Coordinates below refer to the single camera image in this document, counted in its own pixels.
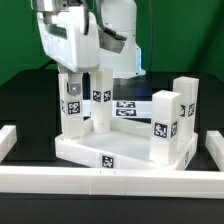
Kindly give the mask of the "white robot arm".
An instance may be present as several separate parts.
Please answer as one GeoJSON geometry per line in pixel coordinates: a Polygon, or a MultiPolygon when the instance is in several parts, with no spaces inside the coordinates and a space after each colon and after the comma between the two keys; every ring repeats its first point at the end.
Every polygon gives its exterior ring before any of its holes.
{"type": "Polygon", "coordinates": [[[62,73],[109,68],[119,84],[143,76],[135,1],[93,1],[95,12],[87,0],[30,0],[46,55],[62,73]]]}

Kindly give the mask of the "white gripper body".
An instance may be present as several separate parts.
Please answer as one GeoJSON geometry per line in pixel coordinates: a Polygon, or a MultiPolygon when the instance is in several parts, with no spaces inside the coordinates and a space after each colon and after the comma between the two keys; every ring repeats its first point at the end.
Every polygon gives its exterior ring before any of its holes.
{"type": "Polygon", "coordinates": [[[45,24],[44,14],[37,13],[44,52],[75,73],[93,72],[100,65],[100,45],[96,18],[89,13],[89,30],[84,34],[85,10],[71,7],[56,15],[55,24],[45,24]]]}

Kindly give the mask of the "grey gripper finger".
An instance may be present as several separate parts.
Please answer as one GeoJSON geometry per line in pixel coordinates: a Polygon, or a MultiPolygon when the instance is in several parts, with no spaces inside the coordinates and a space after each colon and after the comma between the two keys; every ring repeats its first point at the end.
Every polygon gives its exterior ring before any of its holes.
{"type": "Polygon", "coordinates": [[[72,96],[78,96],[82,93],[82,73],[68,73],[68,93],[72,96]]]}

